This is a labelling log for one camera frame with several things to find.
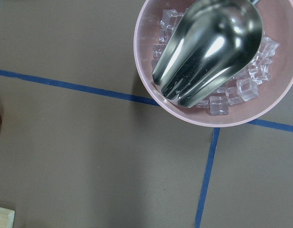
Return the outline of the clear ice cube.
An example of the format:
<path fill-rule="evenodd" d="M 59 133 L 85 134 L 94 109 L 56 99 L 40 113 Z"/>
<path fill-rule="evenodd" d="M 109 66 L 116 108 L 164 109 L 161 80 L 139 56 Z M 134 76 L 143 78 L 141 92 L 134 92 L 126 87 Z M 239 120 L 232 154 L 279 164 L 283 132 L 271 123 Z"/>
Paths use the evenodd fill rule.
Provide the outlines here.
<path fill-rule="evenodd" d="M 251 78 L 242 78 L 236 81 L 237 94 L 245 101 L 255 99 L 259 96 L 258 84 Z"/>
<path fill-rule="evenodd" d="M 209 113 L 211 116 L 228 115 L 229 104 L 226 96 L 210 96 L 209 97 Z"/>

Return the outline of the steel ice scoop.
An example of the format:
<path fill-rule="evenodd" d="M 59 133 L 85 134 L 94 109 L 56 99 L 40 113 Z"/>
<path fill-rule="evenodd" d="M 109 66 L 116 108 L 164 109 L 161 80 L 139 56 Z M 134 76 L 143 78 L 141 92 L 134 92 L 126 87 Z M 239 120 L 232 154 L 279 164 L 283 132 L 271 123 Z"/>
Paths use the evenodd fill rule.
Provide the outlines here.
<path fill-rule="evenodd" d="M 159 93 L 190 108 L 254 58 L 263 22 L 248 0 L 198 0 L 184 14 L 152 77 Z"/>

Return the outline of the pink plastic bowl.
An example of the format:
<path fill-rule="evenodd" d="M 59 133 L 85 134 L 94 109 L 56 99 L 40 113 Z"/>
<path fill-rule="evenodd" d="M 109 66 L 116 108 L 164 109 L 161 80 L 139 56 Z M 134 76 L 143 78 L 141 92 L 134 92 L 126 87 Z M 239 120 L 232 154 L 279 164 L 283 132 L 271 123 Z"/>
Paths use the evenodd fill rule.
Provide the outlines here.
<path fill-rule="evenodd" d="M 183 12 L 191 0 L 146 0 L 137 18 L 134 32 L 134 58 L 139 77 L 162 109 L 185 122 L 207 127 L 229 127 L 254 120 L 274 108 L 293 85 L 293 0 L 261 0 L 257 8 L 265 35 L 279 42 L 270 67 L 271 79 L 261 84 L 259 96 L 229 108 L 228 115 L 210 116 L 205 110 L 177 107 L 155 88 L 152 78 L 153 45 L 157 43 L 162 11 Z"/>

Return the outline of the light wooden block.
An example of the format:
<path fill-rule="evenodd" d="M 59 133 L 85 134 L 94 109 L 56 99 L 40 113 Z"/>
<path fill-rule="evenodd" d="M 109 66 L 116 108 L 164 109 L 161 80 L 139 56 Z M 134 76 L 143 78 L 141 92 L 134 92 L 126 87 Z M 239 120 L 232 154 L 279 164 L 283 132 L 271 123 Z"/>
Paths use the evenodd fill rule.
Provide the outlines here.
<path fill-rule="evenodd" d="M 15 211 L 0 207 L 0 228 L 13 228 Z"/>

